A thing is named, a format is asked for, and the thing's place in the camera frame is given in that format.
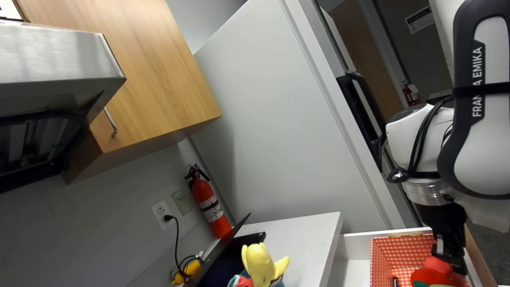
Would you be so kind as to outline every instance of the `refrigerator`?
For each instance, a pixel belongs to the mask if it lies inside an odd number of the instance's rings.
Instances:
[[[222,117],[191,142],[235,219],[339,211],[342,231],[403,228],[412,216],[340,88],[353,64],[326,23],[312,0],[240,7],[194,54]],[[360,82],[348,90],[363,94]],[[366,115],[380,136],[374,112]]]

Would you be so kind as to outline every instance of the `franka emika robot arm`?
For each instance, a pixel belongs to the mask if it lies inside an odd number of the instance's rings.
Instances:
[[[430,5],[436,29],[444,29],[446,58],[454,59],[454,90],[450,98],[411,107],[387,123],[387,145],[398,166],[388,180],[403,185],[431,228],[431,254],[465,274],[466,214],[457,201],[510,200],[510,2]]]

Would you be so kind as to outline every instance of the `red fire extinguisher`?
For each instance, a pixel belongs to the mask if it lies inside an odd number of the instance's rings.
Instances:
[[[194,164],[189,168],[189,172],[184,179],[187,180],[191,195],[208,222],[213,236],[218,239],[222,238],[230,231],[230,225],[218,198],[213,195],[208,185],[208,177],[197,168],[197,164]]]

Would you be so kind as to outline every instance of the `range hood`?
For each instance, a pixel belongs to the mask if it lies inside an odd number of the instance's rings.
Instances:
[[[103,35],[0,21],[0,192],[61,171],[125,82]]]

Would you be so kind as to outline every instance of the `wooden cabinet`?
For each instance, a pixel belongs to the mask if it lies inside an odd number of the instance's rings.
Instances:
[[[219,117],[211,93],[165,0],[17,0],[33,24],[100,32],[127,82],[73,153],[66,179],[79,179],[175,144]]]

